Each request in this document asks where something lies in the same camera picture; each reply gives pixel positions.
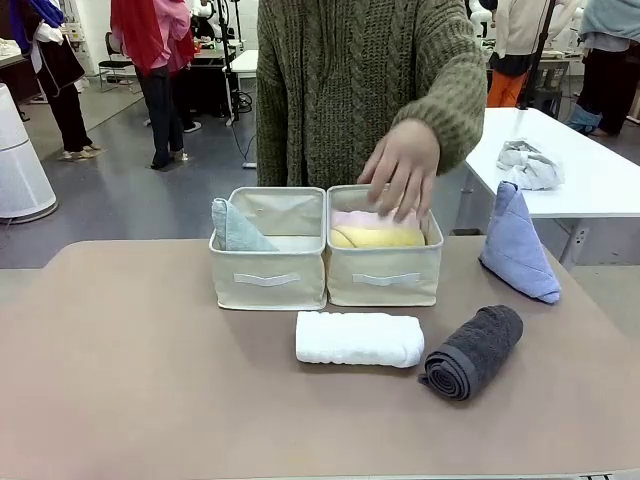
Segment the person's left hand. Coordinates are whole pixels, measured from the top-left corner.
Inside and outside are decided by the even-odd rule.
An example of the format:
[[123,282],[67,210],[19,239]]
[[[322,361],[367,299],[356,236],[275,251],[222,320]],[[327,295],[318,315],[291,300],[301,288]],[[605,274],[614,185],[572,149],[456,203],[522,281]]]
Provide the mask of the person's left hand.
[[405,119],[378,142],[358,178],[382,217],[400,223],[430,208],[440,159],[440,144],[424,122]]

